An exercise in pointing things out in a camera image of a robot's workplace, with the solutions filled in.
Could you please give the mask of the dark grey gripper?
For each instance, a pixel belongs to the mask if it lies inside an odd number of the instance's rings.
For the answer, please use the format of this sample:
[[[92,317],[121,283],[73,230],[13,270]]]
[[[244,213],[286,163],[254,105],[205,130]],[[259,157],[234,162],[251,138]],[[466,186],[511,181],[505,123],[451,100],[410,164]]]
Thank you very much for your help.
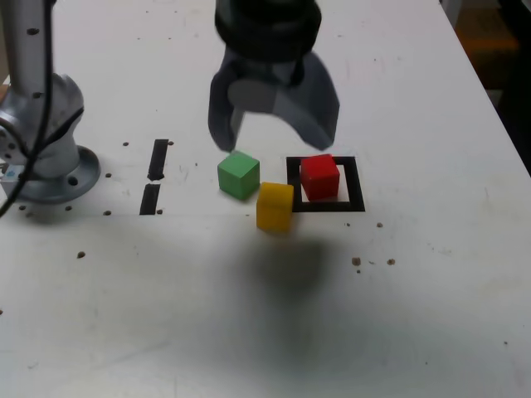
[[[292,81],[295,71],[302,73],[296,83]],[[282,119],[306,144],[320,151],[334,143],[339,98],[324,63],[313,52],[296,64],[224,55],[212,78],[208,106],[208,128],[222,151],[236,147],[242,110]]]

